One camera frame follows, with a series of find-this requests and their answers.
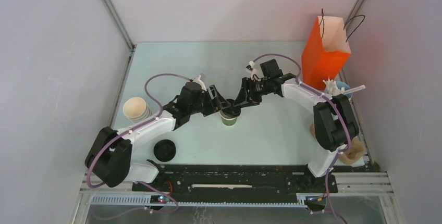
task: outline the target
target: white stick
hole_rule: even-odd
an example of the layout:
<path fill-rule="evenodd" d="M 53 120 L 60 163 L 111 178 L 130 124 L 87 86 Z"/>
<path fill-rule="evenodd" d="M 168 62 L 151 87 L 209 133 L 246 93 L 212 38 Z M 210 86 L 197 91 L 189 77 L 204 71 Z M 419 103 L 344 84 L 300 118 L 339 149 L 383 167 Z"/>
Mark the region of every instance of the white stick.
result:
<path fill-rule="evenodd" d="M 346 90 L 346 91 L 344 91 L 342 94 L 343 94 L 343 95 L 350 94 L 350 93 L 353 93 L 353 92 L 356 92 L 356 91 L 363 90 L 364 88 L 365 88 L 365 85 L 361 85 L 361 86 L 359 86 L 359 87 L 356 87 L 356 88 L 352 88 L 352 89 Z"/>

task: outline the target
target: stack of cups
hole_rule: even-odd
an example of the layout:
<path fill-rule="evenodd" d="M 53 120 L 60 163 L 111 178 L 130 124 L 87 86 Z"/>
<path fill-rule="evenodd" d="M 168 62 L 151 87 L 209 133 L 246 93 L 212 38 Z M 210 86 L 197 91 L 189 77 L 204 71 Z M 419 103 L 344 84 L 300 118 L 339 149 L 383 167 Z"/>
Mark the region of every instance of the stack of cups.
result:
<path fill-rule="evenodd" d="M 132 97 L 123 105 L 123 113 L 133 123 L 140 122 L 152 115 L 151 109 L 141 97 Z"/>

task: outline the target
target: gray floor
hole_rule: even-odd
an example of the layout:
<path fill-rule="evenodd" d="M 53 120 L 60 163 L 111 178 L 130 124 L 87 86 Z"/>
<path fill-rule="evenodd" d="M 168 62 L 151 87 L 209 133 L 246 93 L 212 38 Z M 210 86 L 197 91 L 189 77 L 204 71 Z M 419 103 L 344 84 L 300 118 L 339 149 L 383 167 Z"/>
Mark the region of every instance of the gray floor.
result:
<path fill-rule="evenodd" d="M 345 217 L 348 224 L 383 224 L 386 223 L 378 197 L 334 197 L 335 210 Z M 134 211 L 119 218 L 99 221 L 91 216 L 109 217 L 133 207 L 129 206 L 91 206 L 87 223 L 90 224 L 132 224 L 132 223 L 278 223 L 278 224 L 336 224 L 332 214 L 311 216 L 302 208 L 246 208 L 246 207 L 182 207 L 172 214 L 149 214 L 148 211 Z"/>

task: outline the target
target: metal frame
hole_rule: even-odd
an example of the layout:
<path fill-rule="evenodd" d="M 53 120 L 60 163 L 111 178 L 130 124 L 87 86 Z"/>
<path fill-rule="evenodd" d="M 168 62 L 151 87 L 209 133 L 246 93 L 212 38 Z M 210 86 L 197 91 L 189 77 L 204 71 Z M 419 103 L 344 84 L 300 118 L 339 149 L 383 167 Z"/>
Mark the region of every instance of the metal frame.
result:
<path fill-rule="evenodd" d="M 128 65 L 126 67 L 124 79 L 121 83 L 121 91 L 124 89 L 126 78 L 128 74 L 128 70 L 130 69 L 132 57 L 133 57 L 133 51 L 135 48 L 135 45 L 133 44 L 132 40 L 130 39 L 130 36 L 128 32 L 126 31 L 124 24 L 122 23 L 113 3 L 111 0 L 103 0 L 107 10 L 109 11 L 110 16 L 112 17 L 113 21 L 115 22 L 116 26 L 119 29 L 120 34 L 124 38 L 126 44 L 128 45 L 129 50 L 131 51 L 131 56 L 128 61 Z M 353 17 L 356 15 L 361 7 L 363 6 L 365 0 L 357 0 L 354 7 L 352 8 L 348 18 Z M 346 76 L 344 72 L 340 72 L 340 78 L 342 81 L 346 82 Z M 114 116 L 111 119 L 111 124 L 115 120 L 115 110 L 118 108 L 120 104 L 120 94 L 116 98 L 116 104 L 114 108 Z M 355 116 L 357 118 L 357 121 L 359 121 L 359 117 L 357 114 L 357 111 L 354 108 L 354 105 L 352 104 L 353 111 L 355 112 Z M 363 138 L 363 128 L 360 126 L 361 129 L 361 138 L 362 141 L 364 141 Z M 400 211 L 398 208 L 398 205 L 396 203 L 396 199 L 393 194 L 393 189 L 391 187 L 390 181 L 388 179 L 388 175 L 385 172 L 334 172 L 333 173 L 336 177 L 337 187 L 338 187 L 338 193 L 331 194 L 332 196 L 379 196 L 381 205 L 383 207 L 384 215 L 387 221 L 387 224 L 402 224 L 403 220 L 400 215 Z M 92 176 L 92 182 L 97 183 L 100 182 L 99 178 L 96 176 Z M 109 188 L 107 186 L 103 186 L 100 189 L 91 189 L 87 186 L 85 182 L 85 178 L 83 180 L 83 184 L 81 185 L 80 192 L 76 201 L 75 208 L 72 213 L 71 218 L 71 224 L 83 224 L 87 220 L 88 212 L 90 205 L 92 204 L 103 204 L 103 201 L 110 201 L 106 202 L 106 204 L 112 204 L 112 205 L 136 205 L 140 204 L 145 205 L 147 202 L 146 199 L 150 198 L 150 195 L 153 195 L 154 193 L 150 192 L 133 192 L 132 191 L 132 182 L 123 182 L 120 185 Z M 257 206 L 264 206 L 264 207 L 304 207 L 303 205 L 303 199 L 305 199 L 306 196 L 314 196 L 315 194 L 297 194 L 298 199 L 300 200 L 300 204 L 288 204 L 288 205 L 279 205 L 279 204 L 259 204 Z M 204 203 L 179 203 L 182 206 L 201 206 Z M 212 204 L 213 206 L 241 206 L 240 204 Z"/>

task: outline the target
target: red wire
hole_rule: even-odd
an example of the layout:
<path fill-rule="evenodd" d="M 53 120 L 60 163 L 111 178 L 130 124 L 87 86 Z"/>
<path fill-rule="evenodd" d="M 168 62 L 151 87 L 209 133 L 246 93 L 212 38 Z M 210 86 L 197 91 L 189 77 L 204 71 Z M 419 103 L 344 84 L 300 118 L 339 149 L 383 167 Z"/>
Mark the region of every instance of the red wire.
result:
<path fill-rule="evenodd" d="M 171 183 L 170 181 L 166 181 L 166 182 L 164 182 L 164 184 L 166 184 L 166 183 L 169 184 L 169 187 L 170 187 L 169 196 L 171 196 L 171 195 L 172 195 L 172 192 L 174 191 L 174 188 L 172 187 L 172 183 Z"/>

